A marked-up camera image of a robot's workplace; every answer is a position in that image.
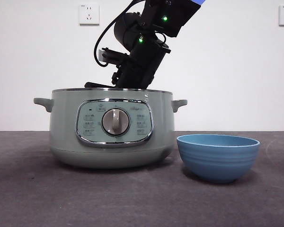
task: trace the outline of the pale green cooker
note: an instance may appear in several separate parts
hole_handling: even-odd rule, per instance
[[[51,113],[50,147],[60,161],[87,168],[126,168],[167,157],[174,116],[187,100],[172,93],[122,88],[70,88],[35,98]]]

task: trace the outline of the blue robot part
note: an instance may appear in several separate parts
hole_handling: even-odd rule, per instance
[[[202,5],[205,2],[205,0],[191,0],[191,1],[199,5]]]

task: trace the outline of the green led light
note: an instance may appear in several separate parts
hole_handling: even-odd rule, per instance
[[[162,20],[163,20],[164,22],[166,22],[166,21],[168,21],[168,17],[167,17],[167,16],[164,16],[164,17],[162,17]]]
[[[139,43],[143,43],[143,36],[140,36]]]

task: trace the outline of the ceramic bowl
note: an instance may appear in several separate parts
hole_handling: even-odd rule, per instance
[[[212,183],[230,183],[254,164],[260,142],[254,139],[195,134],[177,138],[181,158],[195,175]]]

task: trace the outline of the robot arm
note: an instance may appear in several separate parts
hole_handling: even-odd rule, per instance
[[[114,64],[118,68],[112,76],[112,83],[119,88],[146,89],[166,53],[166,36],[176,37],[183,25],[200,9],[205,0],[146,0],[140,13],[126,13],[134,0],[102,33],[96,43],[94,56],[97,63],[105,67]],[[104,33],[115,23],[116,39],[130,52],[120,53],[108,48],[96,51]],[[161,34],[164,41],[156,34]]]

